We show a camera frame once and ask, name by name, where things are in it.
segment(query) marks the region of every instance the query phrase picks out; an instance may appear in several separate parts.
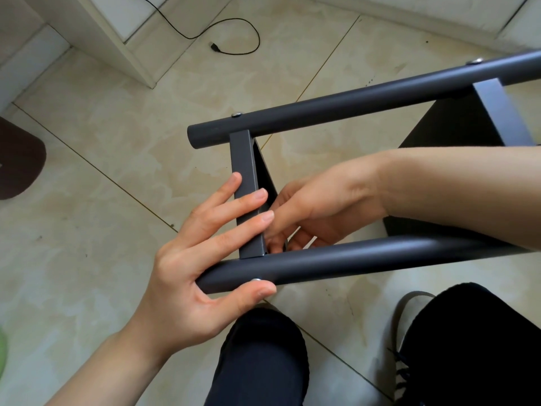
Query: hand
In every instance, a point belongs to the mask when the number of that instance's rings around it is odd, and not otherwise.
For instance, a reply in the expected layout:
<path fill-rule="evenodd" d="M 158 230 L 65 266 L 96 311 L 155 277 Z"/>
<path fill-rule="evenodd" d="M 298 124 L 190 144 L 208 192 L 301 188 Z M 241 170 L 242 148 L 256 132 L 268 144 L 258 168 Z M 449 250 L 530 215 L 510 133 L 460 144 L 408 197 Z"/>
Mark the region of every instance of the hand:
<path fill-rule="evenodd" d="M 211 238 L 224 224 L 260 207 L 267 191 L 260 189 L 227 202 L 241 183 L 239 173 L 195 208 L 175 239 L 154 261 L 148 288 L 132 319 L 120 332 L 133 337 L 142 353 L 167 360 L 180 349 L 207 341 L 262 299 L 276 292 L 269 281 L 251 281 L 227 296 L 211 299 L 195 280 L 209 266 L 263 232 L 274 212 L 267 211 Z"/>
<path fill-rule="evenodd" d="M 288 183 L 271 210 L 275 218 L 265 233 L 269 252 L 282 245 L 296 230 L 288 250 L 333 245 L 363 226 L 387 216 L 379 189 L 378 171 L 384 153 L 335 165 L 319 175 Z"/>

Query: person's left hand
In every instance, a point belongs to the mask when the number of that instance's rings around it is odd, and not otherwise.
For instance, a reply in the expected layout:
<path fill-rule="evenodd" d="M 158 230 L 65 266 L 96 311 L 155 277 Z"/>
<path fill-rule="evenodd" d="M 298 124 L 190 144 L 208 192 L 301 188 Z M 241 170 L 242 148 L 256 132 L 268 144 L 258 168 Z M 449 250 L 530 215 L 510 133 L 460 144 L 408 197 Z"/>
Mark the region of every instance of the person's left hand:
<path fill-rule="evenodd" d="M 145 295 L 120 332 L 145 355 L 165 361 L 182 348 L 207 341 L 276 292 L 273 283 L 253 280 L 227 296 L 211 299 L 195 283 L 208 267 L 263 232 L 274 219 L 274 212 L 267 211 L 211 238 L 223 225 L 267 200 L 267 191 L 260 189 L 227 202 L 241 180 L 234 173 L 192 211 L 177 237 L 156 253 Z"/>

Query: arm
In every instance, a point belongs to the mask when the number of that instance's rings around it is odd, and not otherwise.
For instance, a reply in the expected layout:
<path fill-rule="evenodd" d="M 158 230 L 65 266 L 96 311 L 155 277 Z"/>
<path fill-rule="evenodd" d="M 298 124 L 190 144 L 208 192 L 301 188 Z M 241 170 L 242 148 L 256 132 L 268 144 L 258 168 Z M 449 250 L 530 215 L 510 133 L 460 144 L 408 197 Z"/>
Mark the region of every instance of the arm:
<path fill-rule="evenodd" d="M 253 280 L 211 299 L 195 284 L 209 266 L 226 258 L 272 222 L 272 211 L 212 237 L 223 225 L 267 200 L 264 189 L 226 202 L 239 188 L 234 173 L 192 211 L 175 239 L 164 245 L 141 302 L 127 325 L 110 336 L 46 406 L 132 406 L 167 359 L 219 334 L 228 324 L 276 292 Z"/>
<path fill-rule="evenodd" d="M 400 148 L 293 181 L 272 205 L 271 252 L 331 245 L 388 215 L 541 249 L 541 148 Z"/>

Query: green object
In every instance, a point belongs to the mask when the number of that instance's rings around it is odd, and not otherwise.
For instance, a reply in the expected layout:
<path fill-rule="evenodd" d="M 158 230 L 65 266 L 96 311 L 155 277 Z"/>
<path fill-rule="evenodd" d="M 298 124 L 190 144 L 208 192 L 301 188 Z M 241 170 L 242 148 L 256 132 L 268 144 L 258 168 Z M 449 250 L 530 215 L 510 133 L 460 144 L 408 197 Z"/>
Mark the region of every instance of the green object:
<path fill-rule="evenodd" d="M 8 360 L 8 337 L 0 328 L 0 378 L 4 374 L 5 362 Z"/>

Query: silver screw head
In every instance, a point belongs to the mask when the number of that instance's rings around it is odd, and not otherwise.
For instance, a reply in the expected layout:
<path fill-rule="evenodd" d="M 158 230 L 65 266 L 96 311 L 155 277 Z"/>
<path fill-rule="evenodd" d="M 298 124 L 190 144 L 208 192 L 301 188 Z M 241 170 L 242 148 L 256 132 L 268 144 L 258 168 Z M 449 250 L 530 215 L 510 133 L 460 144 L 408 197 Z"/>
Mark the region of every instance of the silver screw head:
<path fill-rule="evenodd" d="M 482 63 L 483 61 L 484 61 L 483 58 L 479 57 L 479 58 L 473 59 L 471 61 L 467 61 L 466 65 L 477 65 L 477 64 Z"/>

